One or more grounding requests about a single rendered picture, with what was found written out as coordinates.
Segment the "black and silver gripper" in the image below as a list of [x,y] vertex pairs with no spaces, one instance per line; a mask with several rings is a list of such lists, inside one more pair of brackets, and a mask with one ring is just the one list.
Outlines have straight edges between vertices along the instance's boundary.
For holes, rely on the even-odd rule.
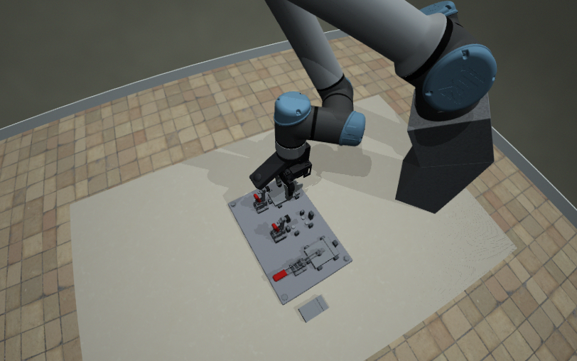
[[[311,146],[306,142],[306,149],[303,155],[294,159],[287,159],[281,157],[276,152],[276,155],[284,162],[291,163],[288,165],[280,174],[278,174],[276,179],[276,184],[281,187],[281,182],[284,183],[285,188],[285,199],[288,201],[292,199],[293,194],[303,187],[302,183],[296,183],[296,178],[303,176],[303,178],[311,174],[312,163],[309,161]],[[308,173],[308,169],[309,173]]]

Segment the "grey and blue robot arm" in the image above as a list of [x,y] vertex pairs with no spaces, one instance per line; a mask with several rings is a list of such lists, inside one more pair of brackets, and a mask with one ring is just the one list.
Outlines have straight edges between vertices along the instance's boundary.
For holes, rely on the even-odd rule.
[[[364,135],[365,116],[354,111],[352,84],[316,17],[394,62],[395,73],[415,87],[415,108],[425,120],[467,114],[495,81],[491,51],[460,25],[452,1],[420,10],[405,0],[265,2],[323,101],[322,107],[312,106],[300,92],[277,98],[275,148],[281,157],[303,155],[306,140],[358,146]],[[249,176],[259,190],[291,164],[276,152]]]

